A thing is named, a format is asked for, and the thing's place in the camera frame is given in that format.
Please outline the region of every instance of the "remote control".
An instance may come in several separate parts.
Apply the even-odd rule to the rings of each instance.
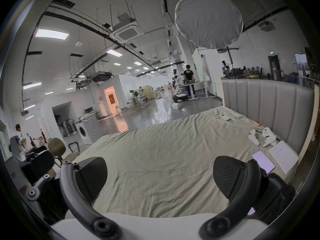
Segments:
[[[250,139],[255,145],[257,145],[257,146],[260,145],[260,142],[259,142],[258,139],[256,138],[256,130],[250,131],[249,139]]]
[[[224,119],[224,120],[226,120],[226,121],[229,121],[229,120],[230,120],[230,117],[228,117],[228,116],[225,115],[225,114],[222,114],[222,115],[221,115],[221,118]]]

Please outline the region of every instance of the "upholstered headboard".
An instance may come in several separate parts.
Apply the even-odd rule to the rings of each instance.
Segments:
[[[224,106],[269,127],[300,154],[309,133],[315,103],[318,104],[318,114],[319,95],[315,102],[313,89],[271,80],[236,79],[221,82]]]

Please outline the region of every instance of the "beige chair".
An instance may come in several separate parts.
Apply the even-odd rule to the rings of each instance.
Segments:
[[[64,143],[62,142],[61,139],[59,138],[52,138],[50,139],[49,143],[48,143],[48,148],[49,148],[49,151],[51,152],[51,154],[54,156],[54,157],[57,157],[58,160],[63,163],[64,161],[68,160],[70,162],[72,162],[73,160],[75,160],[75,158],[80,155],[80,152],[73,152],[73,153],[70,153],[66,156],[66,158],[62,159],[62,155],[64,154],[64,152],[66,152],[66,146],[64,145]]]

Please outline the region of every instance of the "white document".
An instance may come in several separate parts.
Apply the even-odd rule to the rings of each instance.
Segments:
[[[269,153],[278,162],[285,174],[287,174],[299,160],[298,154],[283,140],[270,148]]]

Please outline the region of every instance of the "phone screen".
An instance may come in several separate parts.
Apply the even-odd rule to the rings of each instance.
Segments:
[[[275,165],[270,161],[269,158],[261,151],[254,153],[252,158],[258,162],[258,165],[269,174],[274,168]]]

